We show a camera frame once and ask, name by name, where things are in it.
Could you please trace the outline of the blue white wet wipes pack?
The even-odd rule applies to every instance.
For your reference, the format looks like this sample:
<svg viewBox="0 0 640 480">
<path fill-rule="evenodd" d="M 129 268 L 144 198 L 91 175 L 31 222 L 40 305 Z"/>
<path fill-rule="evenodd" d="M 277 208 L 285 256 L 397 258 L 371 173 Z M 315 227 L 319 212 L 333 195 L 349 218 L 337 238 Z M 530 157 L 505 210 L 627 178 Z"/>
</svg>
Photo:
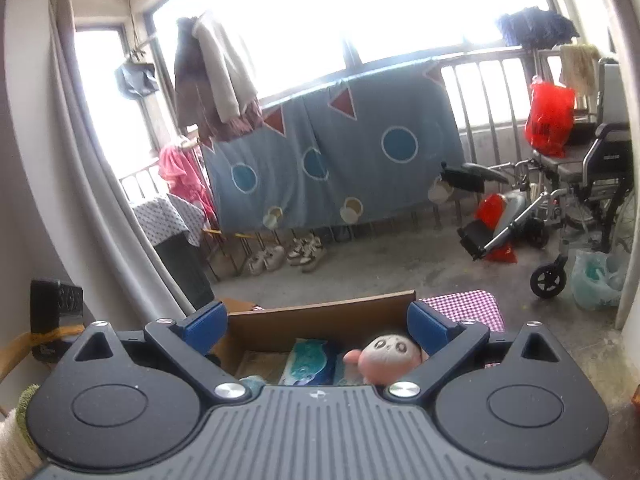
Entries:
<svg viewBox="0 0 640 480">
<path fill-rule="evenodd" d="M 332 342 L 298 338 L 288 354 L 279 385 L 331 385 L 335 373 L 336 357 L 336 347 Z"/>
</svg>

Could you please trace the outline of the brown cardboard box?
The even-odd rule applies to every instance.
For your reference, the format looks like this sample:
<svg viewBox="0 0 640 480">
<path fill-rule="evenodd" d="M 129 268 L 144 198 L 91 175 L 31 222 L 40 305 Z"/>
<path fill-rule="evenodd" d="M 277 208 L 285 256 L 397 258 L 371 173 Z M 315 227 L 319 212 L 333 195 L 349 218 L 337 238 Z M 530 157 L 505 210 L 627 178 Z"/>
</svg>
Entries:
<svg viewBox="0 0 640 480">
<path fill-rule="evenodd" d="M 296 340 L 329 341 L 340 351 L 361 349 L 376 336 L 404 334 L 416 293 L 394 292 L 325 304 L 259 310 L 226 298 L 226 333 L 212 348 L 221 367 L 236 378 L 259 376 L 277 384 Z"/>
</svg>

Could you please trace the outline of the red plastic bag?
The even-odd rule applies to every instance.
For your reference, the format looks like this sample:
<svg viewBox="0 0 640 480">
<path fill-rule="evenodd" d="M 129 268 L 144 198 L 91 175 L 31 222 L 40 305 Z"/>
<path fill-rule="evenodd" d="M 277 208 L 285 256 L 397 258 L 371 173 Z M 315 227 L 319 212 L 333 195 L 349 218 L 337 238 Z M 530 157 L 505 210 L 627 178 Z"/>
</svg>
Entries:
<svg viewBox="0 0 640 480">
<path fill-rule="evenodd" d="M 565 144 L 574 126 L 576 92 L 535 76 L 529 86 L 530 111 L 524 136 L 539 154 L 565 157 Z"/>
</svg>

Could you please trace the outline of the hanging jackets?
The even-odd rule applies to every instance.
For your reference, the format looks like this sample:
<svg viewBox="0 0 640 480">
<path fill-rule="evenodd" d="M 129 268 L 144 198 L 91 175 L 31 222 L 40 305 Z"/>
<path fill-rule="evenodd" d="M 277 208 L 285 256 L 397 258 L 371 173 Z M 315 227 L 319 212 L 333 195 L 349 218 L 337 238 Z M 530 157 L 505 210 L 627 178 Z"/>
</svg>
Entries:
<svg viewBox="0 0 640 480">
<path fill-rule="evenodd" d="M 178 126 L 198 127 L 213 146 L 247 136 L 264 123 L 257 90 L 221 24 L 201 16 L 179 18 L 175 56 Z"/>
</svg>

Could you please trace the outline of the pink checkered cloth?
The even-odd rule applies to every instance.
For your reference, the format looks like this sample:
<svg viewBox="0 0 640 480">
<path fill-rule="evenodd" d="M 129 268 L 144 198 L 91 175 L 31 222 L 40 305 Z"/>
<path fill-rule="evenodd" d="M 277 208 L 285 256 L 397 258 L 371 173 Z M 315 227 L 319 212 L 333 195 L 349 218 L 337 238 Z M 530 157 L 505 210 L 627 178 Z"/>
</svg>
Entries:
<svg viewBox="0 0 640 480">
<path fill-rule="evenodd" d="M 451 321 L 476 321 L 485 324 L 492 332 L 503 332 L 504 321 L 497 300 L 486 290 L 469 290 L 453 294 L 422 298 Z"/>
</svg>

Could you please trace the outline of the blue patterned hanging blanket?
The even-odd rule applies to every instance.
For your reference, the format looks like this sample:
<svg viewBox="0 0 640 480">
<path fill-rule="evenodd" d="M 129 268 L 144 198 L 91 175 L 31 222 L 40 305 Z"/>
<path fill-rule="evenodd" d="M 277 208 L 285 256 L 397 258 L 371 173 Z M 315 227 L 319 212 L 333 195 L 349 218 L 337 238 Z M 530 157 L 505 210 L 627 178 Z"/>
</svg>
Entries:
<svg viewBox="0 0 640 480">
<path fill-rule="evenodd" d="M 353 226 L 445 203 L 464 161 L 435 61 L 293 96 L 248 136 L 203 150 L 224 232 Z"/>
</svg>

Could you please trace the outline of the light blue fluffy towel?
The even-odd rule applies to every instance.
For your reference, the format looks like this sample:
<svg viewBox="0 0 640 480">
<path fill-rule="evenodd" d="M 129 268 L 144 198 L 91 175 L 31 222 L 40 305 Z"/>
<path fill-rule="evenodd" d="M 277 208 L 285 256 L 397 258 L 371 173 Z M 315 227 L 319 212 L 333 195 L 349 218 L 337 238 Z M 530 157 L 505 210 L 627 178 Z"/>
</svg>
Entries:
<svg viewBox="0 0 640 480">
<path fill-rule="evenodd" d="M 243 377 L 240 379 L 240 383 L 247 388 L 252 396 L 258 396 L 258 394 L 262 392 L 262 388 L 267 385 L 265 379 L 258 375 Z"/>
</svg>

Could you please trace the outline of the white black sneaker pair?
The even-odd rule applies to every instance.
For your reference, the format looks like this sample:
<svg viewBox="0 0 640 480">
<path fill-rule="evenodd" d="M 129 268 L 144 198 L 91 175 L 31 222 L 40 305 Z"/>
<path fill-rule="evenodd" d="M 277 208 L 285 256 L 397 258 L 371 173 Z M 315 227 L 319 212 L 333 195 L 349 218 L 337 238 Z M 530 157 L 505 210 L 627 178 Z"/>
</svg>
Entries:
<svg viewBox="0 0 640 480">
<path fill-rule="evenodd" d="M 302 273 L 310 273 L 317 266 L 326 253 L 326 248 L 320 237 L 314 234 L 293 240 L 293 245 L 286 255 L 290 266 L 299 268 Z"/>
</svg>

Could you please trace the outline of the white sneaker left pair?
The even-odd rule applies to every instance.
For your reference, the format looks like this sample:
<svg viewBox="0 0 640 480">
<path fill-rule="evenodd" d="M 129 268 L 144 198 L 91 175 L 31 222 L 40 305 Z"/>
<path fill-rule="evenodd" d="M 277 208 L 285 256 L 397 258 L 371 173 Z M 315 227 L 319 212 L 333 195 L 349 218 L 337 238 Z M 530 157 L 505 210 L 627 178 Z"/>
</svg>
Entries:
<svg viewBox="0 0 640 480">
<path fill-rule="evenodd" d="M 281 245 L 266 247 L 248 259 L 247 269 L 250 275 L 254 276 L 265 271 L 273 272 L 283 266 L 285 258 L 285 249 Z"/>
</svg>

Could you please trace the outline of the pink panda plush toy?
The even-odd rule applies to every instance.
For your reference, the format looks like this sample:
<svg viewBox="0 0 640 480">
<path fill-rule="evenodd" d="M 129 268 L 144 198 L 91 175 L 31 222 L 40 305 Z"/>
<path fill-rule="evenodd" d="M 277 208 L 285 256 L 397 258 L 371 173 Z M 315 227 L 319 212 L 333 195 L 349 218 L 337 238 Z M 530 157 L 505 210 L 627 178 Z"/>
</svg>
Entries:
<svg viewBox="0 0 640 480">
<path fill-rule="evenodd" d="M 363 349 L 347 351 L 343 363 L 353 367 L 364 384 L 389 386 L 427 359 L 428 354 L 409 337 L 386 334 Z"/>
</svg>

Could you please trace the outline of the green plastic bag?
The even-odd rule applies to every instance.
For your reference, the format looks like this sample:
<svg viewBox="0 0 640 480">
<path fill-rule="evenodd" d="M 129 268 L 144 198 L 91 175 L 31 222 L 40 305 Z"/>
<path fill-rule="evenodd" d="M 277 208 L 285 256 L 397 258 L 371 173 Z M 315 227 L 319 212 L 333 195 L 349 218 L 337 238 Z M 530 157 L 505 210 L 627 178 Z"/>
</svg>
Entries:
<svg viewBox="0 0 640 480">
<path fill-rule="evenodd" d="M 621 252 L 578 250 L 570 277 L 570 291 L 582 310 L 614 308 L 620 304 L 629 258 Z"/>
</svg>

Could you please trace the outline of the grey curtain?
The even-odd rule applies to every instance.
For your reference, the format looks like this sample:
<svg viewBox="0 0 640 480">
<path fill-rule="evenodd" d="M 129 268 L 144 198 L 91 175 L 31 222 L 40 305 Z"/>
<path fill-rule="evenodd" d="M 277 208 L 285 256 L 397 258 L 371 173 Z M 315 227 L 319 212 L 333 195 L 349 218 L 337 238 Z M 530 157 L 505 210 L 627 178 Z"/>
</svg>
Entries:
<svg viewBox="0 0 640 480">
<path fill-rule="evenodd" d="M 34 278 L 80 286 L 117 328 L 193 313 L 100 149 L 70 0 L 1 0 L 1 177 Z"/>
</svg>

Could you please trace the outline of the pink hanging garment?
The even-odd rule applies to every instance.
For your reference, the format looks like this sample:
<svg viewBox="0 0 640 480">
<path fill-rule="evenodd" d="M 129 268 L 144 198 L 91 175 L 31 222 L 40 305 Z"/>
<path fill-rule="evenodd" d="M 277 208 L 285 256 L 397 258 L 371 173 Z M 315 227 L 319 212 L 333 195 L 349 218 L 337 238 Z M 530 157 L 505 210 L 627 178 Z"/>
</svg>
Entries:
<svg viewBox="0 0 640 480">
<path fill-rule="evenodd" d="M 196 139 L 165 145 L 158 158 L 158 174 L 167 183 L 170 194 L 198 206 L 208 222 L 218 226 L 212 192 L 196 157 L 199 146 Z"/>
</svg>

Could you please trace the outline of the dark clothes on railing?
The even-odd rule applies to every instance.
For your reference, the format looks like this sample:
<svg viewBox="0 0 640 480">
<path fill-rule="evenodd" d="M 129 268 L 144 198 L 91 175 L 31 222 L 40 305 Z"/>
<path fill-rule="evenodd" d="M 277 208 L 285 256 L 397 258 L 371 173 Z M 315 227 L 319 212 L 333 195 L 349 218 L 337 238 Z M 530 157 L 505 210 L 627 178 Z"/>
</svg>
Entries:
<svg viewBox="0 0 640 480">
<path fill-rule="evenodd" d="M 498 19 L 498 29 L 509 47 L 547 50 L 579 38 L 571 20 L 553 11 L 527 8 Z"/>
</svg>

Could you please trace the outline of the polka dot cloth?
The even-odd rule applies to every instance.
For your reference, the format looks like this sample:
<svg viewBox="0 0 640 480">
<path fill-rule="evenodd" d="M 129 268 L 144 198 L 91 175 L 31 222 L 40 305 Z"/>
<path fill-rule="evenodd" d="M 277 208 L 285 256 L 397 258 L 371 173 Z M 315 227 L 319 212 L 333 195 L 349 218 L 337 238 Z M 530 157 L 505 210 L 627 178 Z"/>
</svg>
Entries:
<svg viewBox="0 0 640 480">
<path fill-rule="evenodd" d="M 178 196 L 157 195 L 132 206 L 132 212 L 152 246 L 180 234 L 190 245 L 201 245 L 205 214 Z"/>
</svg>

